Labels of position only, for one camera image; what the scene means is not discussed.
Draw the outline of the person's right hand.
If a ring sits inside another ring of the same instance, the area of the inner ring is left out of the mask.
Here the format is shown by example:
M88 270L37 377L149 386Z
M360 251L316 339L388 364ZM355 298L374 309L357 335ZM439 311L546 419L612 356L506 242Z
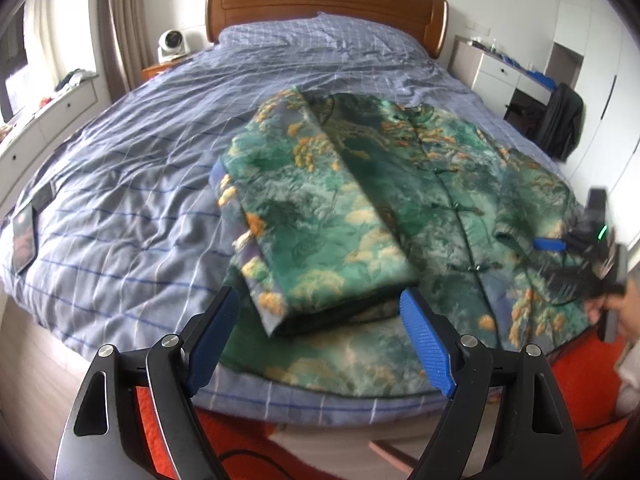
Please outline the person's right hand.
M585 312L591 324L597 324L604 312L618 314L618 332L627 340L637 342L640 335L640 297L634 277L629 274L624 296L608 295L589 299Z

